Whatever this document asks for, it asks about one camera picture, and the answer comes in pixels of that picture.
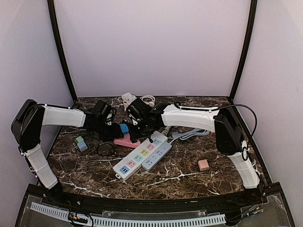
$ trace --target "brown marble surface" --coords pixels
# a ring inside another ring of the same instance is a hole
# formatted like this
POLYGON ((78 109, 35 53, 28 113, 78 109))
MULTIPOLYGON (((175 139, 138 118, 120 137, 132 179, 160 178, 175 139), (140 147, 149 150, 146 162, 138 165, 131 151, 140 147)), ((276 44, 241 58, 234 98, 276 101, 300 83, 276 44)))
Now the brown marble surface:
MULTIPOLYGON (((118 98, 81 98, 75 105, 88 109, 99 99, 117 109, 115 122, 129 121, 118 98)), ((199 107, 221 106, 228 103, 225 97, 156 98, 157 103, 174 101, 179 101, 182 105, 199 107)), ((172 128, 168 137, 175 131, 188 130, 191 129, 172 128)), ((240 175, 232 162, 217 151, 214 133, 186 141, 175 141, 169 153, 150 172, 140 168, 127 181, 115 177, 113 166, 132 149, 114 145, 114 154, 99 156, 96 154, 97 146, 98 141, 88 135, 85 129, 62 128, 48 162, 66 192, 117 199, 152 200, 205 197, 244 189, 240 175), (78 136, 85 137, 89 147, 82 153, 73 141, 78 136), (202 159, 207 159, 210 168, 200 172, 197 163, 202 159)), ((109 145, 99 148, 99 153, 111 152, 112 148, 109 145)))

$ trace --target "robotic arm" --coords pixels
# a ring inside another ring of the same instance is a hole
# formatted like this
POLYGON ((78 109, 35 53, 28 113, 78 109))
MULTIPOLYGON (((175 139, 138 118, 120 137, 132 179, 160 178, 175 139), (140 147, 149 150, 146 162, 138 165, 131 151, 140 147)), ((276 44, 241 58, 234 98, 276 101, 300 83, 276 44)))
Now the robotic arm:
POLYGON ((101 140, 111 140, 123 136, 118 124, 113 123, 115 112, 110 105, 98 101, 88 111, 38 104, 27 100, 15 120, 11 130, 19 144, 19 151, 30 167, 30 170, 49 190, 62 190, 62 186, 50 169, 40 146, 42 126, 61 125, 84 127, 98 132, 101 140))
POLYGON ((248 155, 247 143, 232 108, 227 107, 182 107, 177 103, 158 104, 154 108, 141 99, 134 100, 127 108, 135 126, 130 127, 131 140, 151 134, 164 126, 183 126, 215 132, 216 146, 238 170, 247 189, 257 188, 259 172, 248 155))

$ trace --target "black pole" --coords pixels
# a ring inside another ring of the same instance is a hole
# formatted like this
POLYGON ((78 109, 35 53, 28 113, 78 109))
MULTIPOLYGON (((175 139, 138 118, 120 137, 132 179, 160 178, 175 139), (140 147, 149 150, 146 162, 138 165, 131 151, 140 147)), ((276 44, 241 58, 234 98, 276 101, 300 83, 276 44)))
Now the black pole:
POLYGON ((62 66, 62 69, 63 69, 63 73, 64 73, 64 76, 65 76, 65 80, 66 80, 66 83, 67 83, 67 86, 68 86, 68 89, 70 91, 70 94, 71 94, 71 97, 72 97, 73 101, 76 101, 77 100, 77 95, 76 95, 74 85, 72 84, 71 75, 70 75, 70 72, 68 70, 66 58, 65 58, 65 55, 64 55, 64 50, 63 50, 63 46, 62 46, 62 42, 61 42, 61 38, 60 38, 54 1, 53 0, 47 0, 47 4, 48 4, 49 16, 51 18, 51 23, 52 23, 52 28, 53 28, 53 36, 55 38, 57 51, 58 51, 61 66, 62 66))
POLYGON ((242 73, 243 73, 243 69, 244 69, 248 49, 249 49, 249 46, 250 46, 250 39, 251 39, 252 29, 254 27, 254 21, 255 21, 256 9, 257 9, 257 1, 258 0, 251 0, 251 2, 250 2, 250 14, 248 16, 248 22, 247 22, 247 28, 246 28, 246 34, 245 34, 245 38, 244 38, 242 53, 241 53, 237 73, 236 73, 236 76, 235 76, 235 80, 234 80, 233 85, 232 85, 232 91, 229 95, 229 98, 232 101, 235 98, 235 95, 236 95, 236 92, 237 92, 237 89, 238 89, 238 86, 239 86, 239 83, 240 83, 240 79, 241 79, 241 76, 242 76, 242 73))

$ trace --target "pink object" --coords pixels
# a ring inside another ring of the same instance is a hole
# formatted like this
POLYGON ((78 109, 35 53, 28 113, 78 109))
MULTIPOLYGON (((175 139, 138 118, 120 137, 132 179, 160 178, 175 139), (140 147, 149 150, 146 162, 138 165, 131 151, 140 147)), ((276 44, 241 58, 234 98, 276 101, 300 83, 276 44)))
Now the pink object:
POLYGON ((209 169, 208 162, 205 159, 198 161, 198 165, 199 165, 200 171, 209 169))
POLYGON ((114 139, 114 144, 129 148, 136 148, 141 144, 141 142, 138 140, 137 142, 132 143, 130 140, 130 135, 126 134, 122 139, 114 139))

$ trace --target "white wall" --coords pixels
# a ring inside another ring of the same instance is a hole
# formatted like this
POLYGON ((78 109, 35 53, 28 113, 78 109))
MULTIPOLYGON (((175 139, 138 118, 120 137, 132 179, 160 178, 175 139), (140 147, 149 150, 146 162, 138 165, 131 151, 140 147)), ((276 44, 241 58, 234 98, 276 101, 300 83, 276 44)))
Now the white wall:
POLYGON ((228 96, 250 0, 57 0, 78 96, 228 96))
MULTIPOLYGON (((303 226, 303 2, 258 1, 235 103, 259 119, 254 139, 273 182, 280 181, 296 226, 303 226)), ((241 110, 252 129, 252 116, 241 110)))
MULTIPOLYGON (((35 183, 20 156, 10 125, 26 99, 70 105, 56 51, 47 1, 0 1, 0 226, 12 227, 28 183, 35 183)), ((57 127, 42 132, 48 152, 57 127)))

